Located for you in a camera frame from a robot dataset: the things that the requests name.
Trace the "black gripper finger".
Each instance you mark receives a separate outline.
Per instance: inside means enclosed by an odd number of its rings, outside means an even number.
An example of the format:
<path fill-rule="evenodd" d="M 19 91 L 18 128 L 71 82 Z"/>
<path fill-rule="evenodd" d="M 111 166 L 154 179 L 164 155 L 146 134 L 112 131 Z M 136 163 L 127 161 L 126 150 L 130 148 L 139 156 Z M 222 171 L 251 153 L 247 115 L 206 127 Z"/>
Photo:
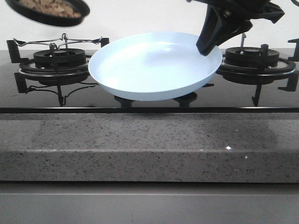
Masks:
<path fill-rule="evenodd" d="M 208 55 L 215 46 L 219 45 L 221 27 L 221 9 L 213 5 L 207 5 L 205 22 L 196 43 L 200 54 Z"/>
<path fill-rule="evenodd" d="M 219 32 L 221 39 L 218 46 L 239 34 L 249 31 L 252 27 L 253 25 L 249 20 L 243 20 L 236 24 L 222 21 L 222 29 Z"/>

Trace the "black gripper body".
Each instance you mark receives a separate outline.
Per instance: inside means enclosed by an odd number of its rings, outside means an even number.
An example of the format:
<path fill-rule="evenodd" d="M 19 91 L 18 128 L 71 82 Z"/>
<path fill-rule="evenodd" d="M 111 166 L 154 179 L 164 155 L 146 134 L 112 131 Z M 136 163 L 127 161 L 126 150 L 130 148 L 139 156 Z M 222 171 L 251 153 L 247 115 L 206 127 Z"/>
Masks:
<path fill-rule="evenodd" d="M 267 19 L 276 23 L 285 14 L 280 6 L 270 0 L 199 0 L 199 2 L 221 7 L 246 20 Z"/>

